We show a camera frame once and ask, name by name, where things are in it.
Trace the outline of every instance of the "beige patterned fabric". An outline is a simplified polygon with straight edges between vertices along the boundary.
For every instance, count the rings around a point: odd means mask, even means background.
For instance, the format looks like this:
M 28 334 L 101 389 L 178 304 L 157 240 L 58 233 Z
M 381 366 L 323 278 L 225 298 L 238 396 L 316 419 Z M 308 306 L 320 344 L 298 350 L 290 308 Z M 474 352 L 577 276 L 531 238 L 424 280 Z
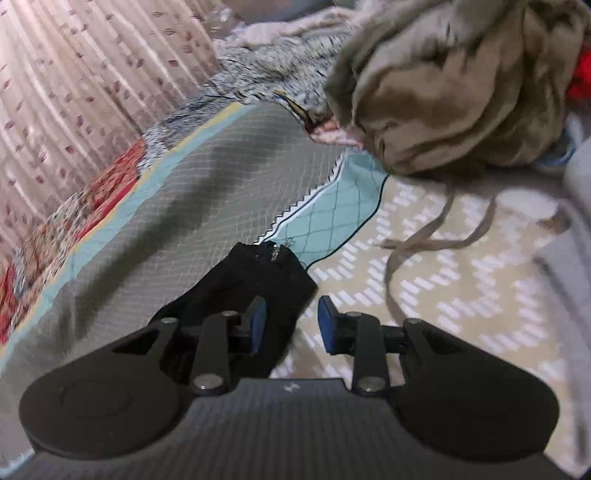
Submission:
M 215 69 L 198 0 L 0 0 L 0 273 Z
M 406 239 L 434 219 L 445 204 L 441 185 L 389 177 L 377 213 L 343 247 L 312 265 L 319 290 L 299 320 L 293 345 L 274 377 L 343 377 L 352 359 L 324 351 L 316 305 L 330 295 L 341 312 L 360 311 L 395 325 L 385 303 L 385 238 Z M 458 194 L 434 239 L 466 238 L 480 223 L 487 199 Z M 488 233 L 465 249 L 422 252 L 394 274 L 391 294 L 408 317 L 422 318 L 542 378 L 560 402 L 560 419 L 547 454 L 569 473 L 577 460 L 574 416 L 566 366 L 532 254 L 551 241 L 549 231 L 497 206 Z M 389 355 L 391 382 L 404 382 L 397 356 Z

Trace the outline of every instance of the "white zigzag trim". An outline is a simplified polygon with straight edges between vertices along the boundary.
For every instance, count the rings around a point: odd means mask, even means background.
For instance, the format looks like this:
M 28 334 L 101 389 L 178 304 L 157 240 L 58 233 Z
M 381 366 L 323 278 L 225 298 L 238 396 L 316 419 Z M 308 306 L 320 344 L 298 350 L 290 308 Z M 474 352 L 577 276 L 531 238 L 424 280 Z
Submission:
M 324 191 L 333 183 L 337 182 L 338 179 L 341 177 L 341 174 L 343 172 L 343 165 L 345 163 L 345 155 L 348 153 L 350 153 L 350 150 L 346 150 L 340 155 L 326 182 L 324 182 L 322 185 L 319 185 L 311 189 L 307 194 L 305 194 L 302 197 L 301 200 L 298 200 L 298 202 L 293 204 L 288 210 L 285 210 L 282 214 L 277 216 L 275 218 L 275 221 L 271 224 L 269 230 L 267 230 L 264 235 L 261 235 L 259 237 L 259 239 L 255 242 L 255 245 L 270 240 L 273 236 L 275 236 L 278 233 L 280 226 L 283 226 L 283 224 L 287 225 L 290 221 L 297 217 L 297 215 L 300 212 L 302 212 L 309 206 L 313 205 L 316 200 L 322 197 Z

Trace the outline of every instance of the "gray checkered fabric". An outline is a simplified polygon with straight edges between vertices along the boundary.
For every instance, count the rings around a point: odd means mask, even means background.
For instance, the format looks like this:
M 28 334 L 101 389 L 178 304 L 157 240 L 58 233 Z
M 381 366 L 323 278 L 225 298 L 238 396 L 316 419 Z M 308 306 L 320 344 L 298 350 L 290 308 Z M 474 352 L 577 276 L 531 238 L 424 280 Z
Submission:
M 0 420 L 34 378 L 145 326 L 233 245 L 264 234 L 326 181 L 343 150 L 315 144 L 288 111 L 262 103 L 189 154 L 15 345 L 0 378 Z M 6 423 L 0 430 L 7 456 Z

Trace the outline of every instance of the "curtain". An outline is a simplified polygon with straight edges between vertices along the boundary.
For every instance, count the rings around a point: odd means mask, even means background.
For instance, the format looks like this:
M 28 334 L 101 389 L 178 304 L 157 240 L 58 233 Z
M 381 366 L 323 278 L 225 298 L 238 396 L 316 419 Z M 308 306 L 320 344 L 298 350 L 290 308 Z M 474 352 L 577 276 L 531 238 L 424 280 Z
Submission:
M 216 67 L 197 0 L 0 0 L 0 274 Z

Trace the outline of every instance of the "gray strap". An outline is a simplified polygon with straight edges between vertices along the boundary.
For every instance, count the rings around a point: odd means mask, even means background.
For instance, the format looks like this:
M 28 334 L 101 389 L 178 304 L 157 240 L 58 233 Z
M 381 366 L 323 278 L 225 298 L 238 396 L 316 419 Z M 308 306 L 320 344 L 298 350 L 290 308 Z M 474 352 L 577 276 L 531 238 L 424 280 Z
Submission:
M 493 198 L 488 207 L 480 224 L 474 229 L 474 231 L 463 240 L 435 240 L 431 239 L 433 233 L 442 226 L 443 222 L 447 218 L 447 214 L 450 212 L 453 204 L 454 194 L 452 191 L 446 192 L 447 201 L 444 205 L 441 213 L 433 219 L 431 222 L 424 225 L 416 233 L 411 235 L 404 241 L 397 241 L 387 239 L 382 243 L 383 248 L 392 249 L 392 253 L 388 257 L 386 263 L 386 272 L 384 273 L 384 284 L 386 288 L 386 305 L 392 318 L 401 323 L 406 315 L 398 305 L 398 302 L 394 300 L 390 293 L 390 283 L 392 276 L 397 269 L 414 254 L 424 251 L 437 251 L 443 249 L 458 250 L 464 247 L 472 245 L 474 242 L 480 240 L 484 234 L 491 228 L 492 220 L 495 216 L 496 201 Z

